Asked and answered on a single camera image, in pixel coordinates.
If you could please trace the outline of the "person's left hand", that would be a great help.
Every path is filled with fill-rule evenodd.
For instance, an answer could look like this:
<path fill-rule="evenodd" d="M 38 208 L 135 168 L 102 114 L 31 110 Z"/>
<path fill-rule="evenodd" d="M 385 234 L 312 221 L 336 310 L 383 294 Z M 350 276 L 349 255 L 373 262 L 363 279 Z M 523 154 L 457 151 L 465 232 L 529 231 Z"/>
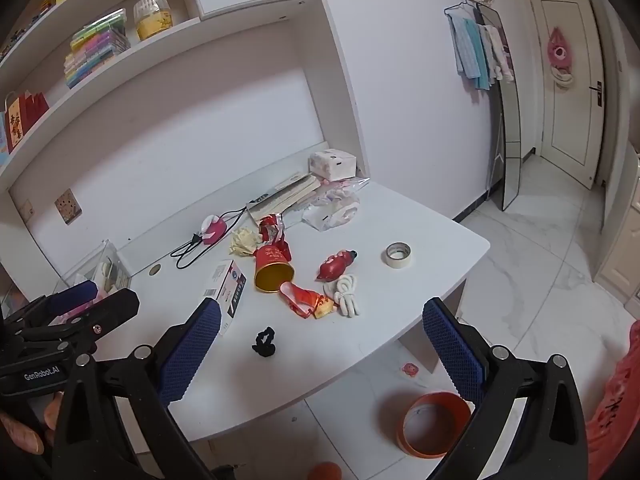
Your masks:
<path fill-rule="evenodd" d="M 63 396 L 64 393 L 62 392 L 55 393 L 52 396 L 51 402 L 43 411 L 46 438 L 50 444 L 54 442 L 56 425 L 58 424 L 58 414 L 60 414 Z M 1 425 L 4 430 L 6 430 L 13 444 L 22 451 L 35 456 L 44 453 L 44 442 L 34 428 L 29 427 L 6 411 L 1 412 Z"/>

